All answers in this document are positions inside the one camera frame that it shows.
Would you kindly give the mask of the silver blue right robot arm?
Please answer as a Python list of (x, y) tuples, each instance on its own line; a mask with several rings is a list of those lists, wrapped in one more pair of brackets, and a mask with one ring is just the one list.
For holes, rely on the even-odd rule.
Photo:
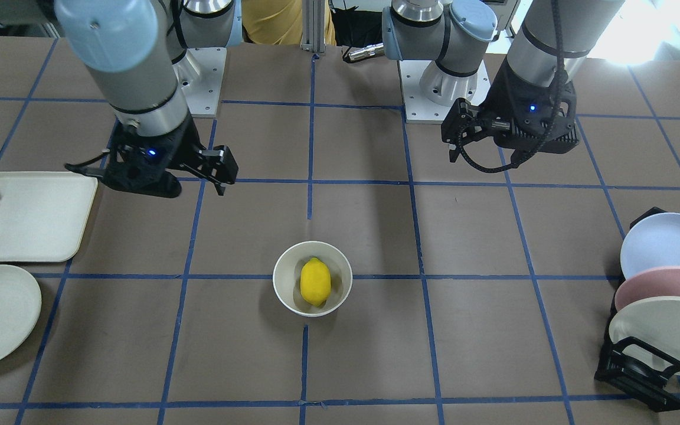
[(178, 197), (173, 171), (213, 183), (237, 180), (229, 147), (206, 148), (185, 89), (202, 78), (197, 48), (238, 45), (240, 1), (0, 1), (0, 28), (58, 24), (116, 116), (108, 147), (65, 164), (115, 191)]

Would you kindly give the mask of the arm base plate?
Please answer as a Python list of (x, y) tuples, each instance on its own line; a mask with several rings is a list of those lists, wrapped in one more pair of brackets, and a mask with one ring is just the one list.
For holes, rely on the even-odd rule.
[(467, 77), (448, 75), (432, 60), (402, 60), (398, 69), (408, 124), (440, 124), (456, 99), (478, 106), (491, 88), (484, 62)]

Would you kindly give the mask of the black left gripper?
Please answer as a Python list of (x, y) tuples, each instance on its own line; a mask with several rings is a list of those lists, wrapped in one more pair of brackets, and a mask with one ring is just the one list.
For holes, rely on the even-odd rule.
[[(449, 161), (455, 164), (458, 159), (470, 163), (465, 146), (483, 138), (493, 138), (499, 147), (518, 152), (532, 151), (543, 139), (545, 130), (555, 118), (555, 126), (550, 140), (540, 149), (540, 153), (564, 154), (578, 145), (575, 115), (577, 94), (572, 81), (561, 86), (558, 95), (561, 108), (555, 116), (551, 113), (556, 95), (551, 86), (537, 86), (520, 78), (508, 60), (503, 60), (488, 91), (488, 96), (480, 106), (466, 99), (455, 99), (440, 125), (442, 141), (449, 146)], [(509, 128), (488, 128), (474, 124), (475, 119), (509, 123)]]

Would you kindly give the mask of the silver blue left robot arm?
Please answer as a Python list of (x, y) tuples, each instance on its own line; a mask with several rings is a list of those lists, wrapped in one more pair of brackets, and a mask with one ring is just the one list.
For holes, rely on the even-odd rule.
[(534, 1), (482, 102), (466, 92), (498, 29), (481, 1), (393, 1), (381, 13), (391, 60), (426, 60), (421, 88), (448, 108), (440, 137), (449, 160), (483, 173), (578, 145), (574, 76), (622, 1)]

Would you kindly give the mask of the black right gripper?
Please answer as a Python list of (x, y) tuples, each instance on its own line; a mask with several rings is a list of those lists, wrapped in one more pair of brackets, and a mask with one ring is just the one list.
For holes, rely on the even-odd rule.
[(114, 191), (167, 198), (182, 191), (173, 170), (213, 183), (220, 197), (236, 183), (238, 164), (230, 148), (204, 150), (190, 115), (162, 135), (142, 136), (139, 131), (138, 123), (116, 124), (106, 150), (89, 161), (66, 164), (66, 170), (95, 178)]

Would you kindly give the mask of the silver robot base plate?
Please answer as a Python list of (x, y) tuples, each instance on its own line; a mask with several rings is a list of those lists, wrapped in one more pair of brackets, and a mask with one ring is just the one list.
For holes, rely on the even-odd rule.
[(226, 61), (226, 48), (211, 47), (188, 49), (174, 64), (192, 117), (217, 117)]

